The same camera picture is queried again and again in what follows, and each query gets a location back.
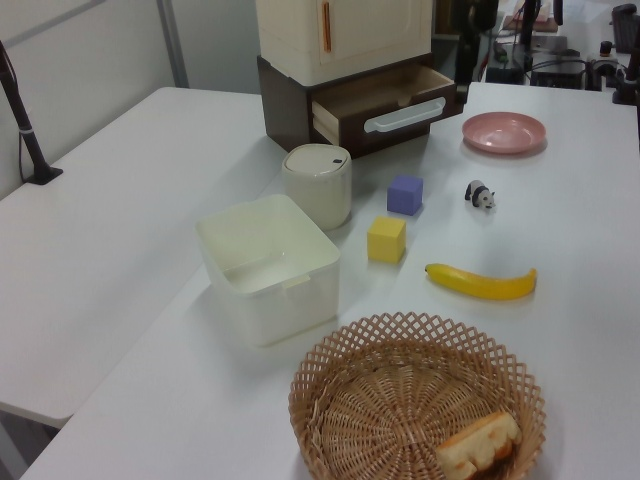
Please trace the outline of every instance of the container lid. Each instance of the container lid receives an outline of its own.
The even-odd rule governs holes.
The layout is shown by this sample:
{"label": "container lid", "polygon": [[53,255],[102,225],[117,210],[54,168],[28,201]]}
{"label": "container lid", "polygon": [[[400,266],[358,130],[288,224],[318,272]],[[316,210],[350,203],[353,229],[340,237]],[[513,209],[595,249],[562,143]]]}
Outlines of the container lid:
{"label": "container lid", "polygon": [[307,175],[326,175],[342,168],[349,152],[332,145],[302,145],[294,149],[285,160],[285,167]]}

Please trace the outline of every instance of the purple block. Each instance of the purple block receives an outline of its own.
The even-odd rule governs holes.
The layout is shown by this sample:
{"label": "purple block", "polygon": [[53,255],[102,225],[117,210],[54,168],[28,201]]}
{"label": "purple block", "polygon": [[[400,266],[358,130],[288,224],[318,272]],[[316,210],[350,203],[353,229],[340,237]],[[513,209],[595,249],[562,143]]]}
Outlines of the purple block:
{"label": "purple block", "polygon": [[413,215],[422,205],[421,178],[398,175],[387,189],[387,210]]}

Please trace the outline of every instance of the brown drawer unit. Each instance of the brown drawer unit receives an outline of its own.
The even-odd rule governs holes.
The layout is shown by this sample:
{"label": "brown drawer unit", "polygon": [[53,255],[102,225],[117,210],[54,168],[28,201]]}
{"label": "brown drawer unit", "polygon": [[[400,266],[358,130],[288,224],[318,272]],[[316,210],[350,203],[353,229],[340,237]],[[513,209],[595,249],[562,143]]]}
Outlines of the brown drawer unit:
{"label": "brown drawer unit", "polygon": [[431,68],[431,54],[312,87],[258,57],[267,134],[285,150],[330,143],[359,157],[429,133],[462,112],[455,83]]}

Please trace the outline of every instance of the yellow block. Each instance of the yellow block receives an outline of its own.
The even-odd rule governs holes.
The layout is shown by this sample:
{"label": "yellow block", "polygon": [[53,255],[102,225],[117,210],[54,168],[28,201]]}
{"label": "yellow block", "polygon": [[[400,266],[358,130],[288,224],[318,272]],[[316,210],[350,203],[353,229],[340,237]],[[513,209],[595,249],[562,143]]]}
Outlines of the yellow block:
{"label": "yellow block", "polygon": [[398,263],[407,243],[407,222],[376,217],[367,231],[367,255],[371,260]]}

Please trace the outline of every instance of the toy panda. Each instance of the toy panda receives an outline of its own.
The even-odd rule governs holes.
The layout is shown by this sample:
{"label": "toy panda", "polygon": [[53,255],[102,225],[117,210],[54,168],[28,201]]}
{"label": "toy panda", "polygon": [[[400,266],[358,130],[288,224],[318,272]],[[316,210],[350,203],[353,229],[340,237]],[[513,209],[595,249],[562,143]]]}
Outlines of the toy panda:
{"label": "toy panda", "polygon": [[474,207],[493,208],[495,207],[495,203],[493,201],[493,196],[495,194],[496,192],[490,192],[480,180],[474,180],[467,187],[464,199],[471,200]]}

